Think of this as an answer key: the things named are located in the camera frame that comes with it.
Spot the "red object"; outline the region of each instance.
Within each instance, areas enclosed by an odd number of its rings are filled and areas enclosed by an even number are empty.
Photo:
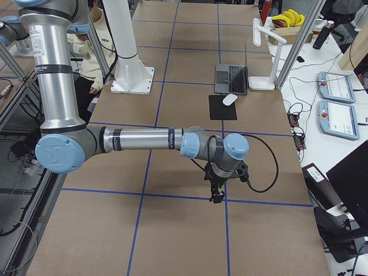
[[[260,13],[260,20],[265,25],[266,18],[269,16],[270,9],[272,7],[272,0],[264,0],[262,11]]]

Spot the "black monitor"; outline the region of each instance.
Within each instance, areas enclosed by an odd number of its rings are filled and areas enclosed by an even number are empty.
[[[368,140],[326,175],[359,226],[368,226]]]
[[[336,261],[344,262],[356,256],[365,242],[364,237],[368,236],[368,140],[330,169],[326,175],[354,217],[354,221],[346,217],[340,218],[340,222],[337,223],[338,217],[332,217],[320,208],[315,208],[321,237]]]

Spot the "laptop keyboard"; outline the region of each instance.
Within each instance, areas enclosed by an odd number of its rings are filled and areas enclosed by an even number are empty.
[[[229,91],[244,93],[244,70],[242,66],[229,66]]]

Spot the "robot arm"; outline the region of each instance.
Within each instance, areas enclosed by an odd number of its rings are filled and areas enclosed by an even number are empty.
[[[32,49],[29,34],[20,19],[16,16],[4,16],[0,18],[0,42],[8,47],[14,41],[17,49],[22,53]]]
[[[180,150],[191,159],[207,160],[205,179],[211,182],[211,201],[224,198],[222,185],[231,178],[248,152],[238,134],[207,136],[201,128],[109,129],[88,127],[78,116],[66,33],[87,33],[86,0],[13,0],[21,6],[28,27],[38,74],[45,122],[36,156],[54,173],[69,173],[93,155],[112,150]]]

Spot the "white jacket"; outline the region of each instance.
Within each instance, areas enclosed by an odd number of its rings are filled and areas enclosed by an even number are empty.
[[[113,40],[106,25],[105,15],[103,12],[101,18],[94,23],[94,27],[101,44],[107,49],[114,51]],[[74,34],[68,34],[68,42],[72,44],[73,51],[75,53],[83,55],[84,57],[82,65],[79,68],[80,75],[90,81],[94,81],[92,87],[101,91],[104,86],[102,72],[93,52],[91,42],[89,40],[82,41]],[[104,47],[101,47],[103,54],[106,57],[108,65],[111,66],[115,59],[115,53],[105,49]]]

